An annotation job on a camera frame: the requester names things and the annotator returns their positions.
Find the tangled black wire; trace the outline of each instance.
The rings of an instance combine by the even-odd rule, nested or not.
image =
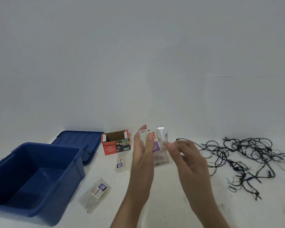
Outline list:
[[[272,142],[267,138],[246,138],[239,140],[234,138],[228,139],[225,137],[223,141],[222,146],[213,140],[201,145],[195,143],[201,148],[199,151],[201,151],[202,154],[204,150],[210,153],[210,155],[206,158],[211,158],[213,156],[217,157],[215,162],[208,162],[208,167],[214,168],[214,172],[210,176],[213,176],[216,173],[217,168],[228,163],[233,170],[238,173],[238,175],[236,175],[236,177],[238,177],[237,181],[234,178],[232,182],[227,179],[227,183],[229,184],[228,189],[232,192],[236,192],[244,188],[247,192],[255,195],[255,200],[258,198],[262,199],[260,197],[260,193],[251,185],[250,181],[252,179],[256,179],[259,183],[262,183],[260,181],[261,178],[274,178],[276,174],[271,167],[271,163],[273,162],[285,171],[285,169],[280,165],[281,163],[285,164],[285,153],[281,153],[278,149],[272,149]],[[247,166],[241,161],[233,161],[229,159],[229,152],[236,151],[241,157],[254,160],[262,164],[262,166],[255,174],[252,174],[250,171],[252,170],[251,167]],[[268,167],[269,169],[267,170],[268,175],[262,176],[260,171],[265,167]]]

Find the red cardboard box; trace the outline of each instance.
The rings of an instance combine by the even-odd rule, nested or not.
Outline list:
[[[130,137],[128,130],[103,133],[101,143],[105,155],[119,153],[131,149]]]

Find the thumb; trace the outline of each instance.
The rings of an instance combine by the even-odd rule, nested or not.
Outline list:
[[[145,147],[145,153],[143,155],[143,158],[146,157],[153,157],[153,150],[154,150],[154,136],[151,133],[148,133],[147,135],[147,141],[146,141],[146,147]]]
[[[183,160],[181,153],[176,148],[175,144],[170,143],[170,142],[166,142],[165,146],[166,146],[167,150],[169,151],[169,154],[170,154],[171,158],[173,159],[173,161],[175,162],[178,169],[182,168],[183,166],[186,165],[184,160]]]

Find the bin lid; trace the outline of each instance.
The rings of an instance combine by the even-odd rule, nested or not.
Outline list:
[[[52,144],[62,146],[76,146],[82,149],[82,164],[90,164],[100,145],[103,132],[72,131],[61,132]]]

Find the white table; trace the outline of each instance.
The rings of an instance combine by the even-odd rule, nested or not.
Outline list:
[[[197,143],[213,140],[213,138],[193,139]],[[271,139],[274,148],[285,152],[285,141],[281,138]],[[80,183],[71,199],[57,228],[97,228],[109,227],[127,190],[130,172],[116,173],[114,167],[118,154],[105,156],[102,145],[99,146],[93,161],[85,166],[86,177]],[[230,156],[233,160],[241,160],[238,154]],[[253,161],[244,160],[252,168],[258,168]],[[253,185],[260,192],[263,200],[255,201],[253,196],[244,190],[232,193],[227,189],[226,178],[232,179],[236,174],[231,167],[225,165],[218,168],[211,177],[212,188],[217,204],[231,227],[285,227],[285,171],[272,164],[276,178],[264,179],[262,184],[257,180]],[[94,182],[103,178],[112,190],[102,203],[89,215],[77,201]],[[139,220],[139,227],[202,227],[191,211],[186,196],[179,182],[175,164],[156,167],[150,198],[144,207]],[[0,227],[40,227],[32,223],[0,218]]]

